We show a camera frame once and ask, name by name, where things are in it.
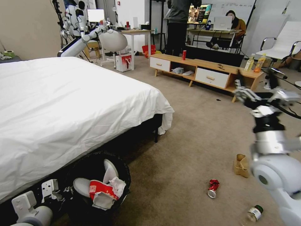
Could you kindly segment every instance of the trash can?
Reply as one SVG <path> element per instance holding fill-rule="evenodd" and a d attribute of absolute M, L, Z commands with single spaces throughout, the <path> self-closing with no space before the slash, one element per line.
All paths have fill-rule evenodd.
<path fill-rule="evenodd" d="M 126 183 L 123 194 L 114 202 L 110 209 L 102 210 L 92 206 L 92 199 L 82 196 L 73 189 L 73 198 L 66 201 L 67 213 L 72 221 L 72 225 L 89 225 L 95 223 L 97 225 L 106 225 L 110 221 L 111 214 L 120 207 L 129 193 L 131 184 L 129 167 L 120 157 L 106 151 L 91 153 L 78 160 L 66 176 L 66 186 L 73 186 L 73 181 L 80 177 L 103 181 L 105 174 L 104 159 L 108 159 L 114 164 L 118 171 L 119 179 Z"/>

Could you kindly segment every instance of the white desk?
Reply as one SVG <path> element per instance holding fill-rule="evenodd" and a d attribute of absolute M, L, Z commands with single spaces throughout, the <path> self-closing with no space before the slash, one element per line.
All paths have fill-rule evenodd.
<path fill-rule="evenodd" d="M 148 35 L 148 55 L 151 55 L 151 30 L 123 30 L 121 33 L 123 35 L 130 35 L 132 42 L 132 70 L 135 68 L 135 52 L 134 52 L 134 36 L 135 35 Z"/>
<path fill-rule="evenodd" d="M 230 30 L 230 31 L 218 31 L 218 30 L 205 30 L 205 29 L 187 29 L 187 37 L 189 33 L 192 33 L 193 35 L 199 35 L 199 36 L 205 36 L 212 38 L 213 36 L 216 37 L 222 37 L 222 38 L 231 38 L 231 42 L 229 46 L 232 46 L 233 40 L 235 38 L 236 33 L 240 32 L 241 30 Z"/>

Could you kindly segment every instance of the white drawer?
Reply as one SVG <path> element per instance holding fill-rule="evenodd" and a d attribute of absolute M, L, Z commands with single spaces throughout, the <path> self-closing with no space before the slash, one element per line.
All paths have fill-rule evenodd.
<path fill-rule="evenodd" d="M 197 74 L 195 75 L 195 80 L 224 89 L 226 87 L 228 77 L 229 74 L 198 68 Z"/>
<path fill-rule="evenodd" d="M 169 72 L 170 70 L 170 61 L 162 60 L 158 58 L 151 57 L 150 67 Z"/>

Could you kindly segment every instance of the red can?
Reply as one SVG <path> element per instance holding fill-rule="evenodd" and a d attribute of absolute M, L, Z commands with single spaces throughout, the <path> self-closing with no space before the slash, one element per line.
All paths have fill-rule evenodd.
<path fill-rule="evenodd" d="M 216 190 L 219 187 L 219 181 L 217 179 L 210 180 L 210 188 L 208 188 L 208 196 L 210 198 L 216 198 Z"/>
<path fill-rule="evenodd" d="M 185 60 L 186 59 L 186 50 L 183 50 L 183 54 L 182 54 L 182 60 Z"/>

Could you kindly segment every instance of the carpet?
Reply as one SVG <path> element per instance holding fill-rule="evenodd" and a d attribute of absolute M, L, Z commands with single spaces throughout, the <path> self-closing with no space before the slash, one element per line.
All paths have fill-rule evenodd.
<path fill-rule="evenodd" d="M 113 63 L 104 67 L 115 70 Z M 283 71 L 289 81 L 301 80 L 300 73 Z M 131 193 L 114 214 L 112 225 L 234 226 L 239 225 L 240 215 L 257 204 L 264 213 L 256 225 L 284 225 L 277 205 L 255 178 L 233 173 L 237 153 L 250 160 L 249 146 L 254 141 L 250 109 L 238 101 L 231 103 L 229 93 L 203 85 L 188 87 L 187 80 L 176 76 L 159 73 L 154 77 L 155 70 L 143 56 L 135 57 L 134 71 L 121 74 L 158 88 L 175 113 L 171 129 L 158 143 L 150 136 L 124 151 L 122 157 L 132 177 Z M 281 85 L 301 93 L 286 82 Z M 301 105 L 293 109 L 301 114 Z M 280 119 L 288 137 L 301 132 L 298 119 L 285 114 Z M 301 160 L 300 153 L 292 156 Z M 220 182 L 216 199 L 207 196 L 212 178 Z M 68 217 L 55 225 L 70 225 Z"/>

